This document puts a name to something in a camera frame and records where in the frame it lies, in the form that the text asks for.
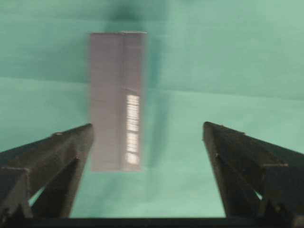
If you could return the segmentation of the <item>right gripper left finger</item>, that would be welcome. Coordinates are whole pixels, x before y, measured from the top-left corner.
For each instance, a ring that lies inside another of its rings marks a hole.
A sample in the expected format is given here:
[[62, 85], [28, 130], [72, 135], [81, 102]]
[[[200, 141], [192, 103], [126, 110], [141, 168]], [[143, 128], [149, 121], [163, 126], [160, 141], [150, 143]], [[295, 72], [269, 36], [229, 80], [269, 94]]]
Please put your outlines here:
[[68, 217], [93, 140], [89, 123], [1, 152], [0, 217]]

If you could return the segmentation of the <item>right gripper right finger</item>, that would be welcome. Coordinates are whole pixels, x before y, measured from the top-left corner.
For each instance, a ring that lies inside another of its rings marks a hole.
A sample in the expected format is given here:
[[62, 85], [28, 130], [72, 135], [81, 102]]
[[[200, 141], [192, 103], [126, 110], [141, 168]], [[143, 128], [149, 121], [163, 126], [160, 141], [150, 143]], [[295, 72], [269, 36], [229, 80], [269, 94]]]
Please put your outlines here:
[[304, 215], [304, 156], [211, 122], [203, 141], [225, 214], [264, 216], [267, 207], [289, 219]]

